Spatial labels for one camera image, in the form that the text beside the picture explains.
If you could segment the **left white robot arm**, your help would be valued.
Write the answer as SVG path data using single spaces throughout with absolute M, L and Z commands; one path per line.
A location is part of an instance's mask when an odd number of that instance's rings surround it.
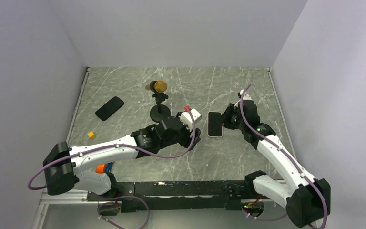
M 159 150 L 174 144 L 190 151 L 200 140 L 201 131 L 195 126 L 200 120 L 201 115 L 191 110 L 101 144 L 68 147 L 66 142 L 57 143 L 43 161 L 48 194 L 55 196 L 79 189 L 112 200 L 118 194 L 114 175 L 93 172 L 93 167 L 145 156 L 159 157 Z

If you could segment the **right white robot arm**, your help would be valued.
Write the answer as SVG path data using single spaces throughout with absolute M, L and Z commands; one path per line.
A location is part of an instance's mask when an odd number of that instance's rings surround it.
M 283 185 L 265 172 L 256 171 L 245 176 L 244 193 L 249 198 L 261 194 L 273 200 L 299 228 L 318 220 L 325 227 L 330 215 L 330 184 L 324 178 L 317 179 L 288 153 L 272 127 L 260 122 L 254 101 L 229 104 L 222 114 L 222 124 L 240 130 L 245 141 L 267 158 L 285 181 Z

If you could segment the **black phone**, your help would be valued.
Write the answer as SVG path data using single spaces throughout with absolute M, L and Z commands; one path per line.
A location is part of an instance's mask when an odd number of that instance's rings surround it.
M 121 107 L 123 107 L 124 101 L 115 96 L 111 98 L 108 102 L 106 102 L 102 107 L 100 107 L 95 115 L 101 119 L 102 121 L 106 121 L 109 117 L 111 117 L 115 112 L 117 112 Z

